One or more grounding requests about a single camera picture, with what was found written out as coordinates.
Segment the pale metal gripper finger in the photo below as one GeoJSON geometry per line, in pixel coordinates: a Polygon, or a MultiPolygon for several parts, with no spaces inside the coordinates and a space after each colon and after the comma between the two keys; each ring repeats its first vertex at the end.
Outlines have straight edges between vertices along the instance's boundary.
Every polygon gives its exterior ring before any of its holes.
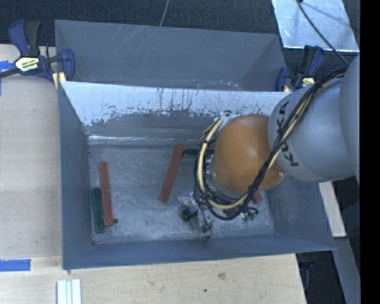
{"type": "Polygon", "coordinates": [[[194,199],[194,194],[180,194],[177,197],[178,207],[180,209],[190,208],[195,210],[198,208],[198,204],[194,199]]]}
{"type": "Polygon", "coordinates": [[[212,230],[212,222],[206,217],[193,217],[189,221],[191,228],[198,233],[208,233],[212,230]]]}

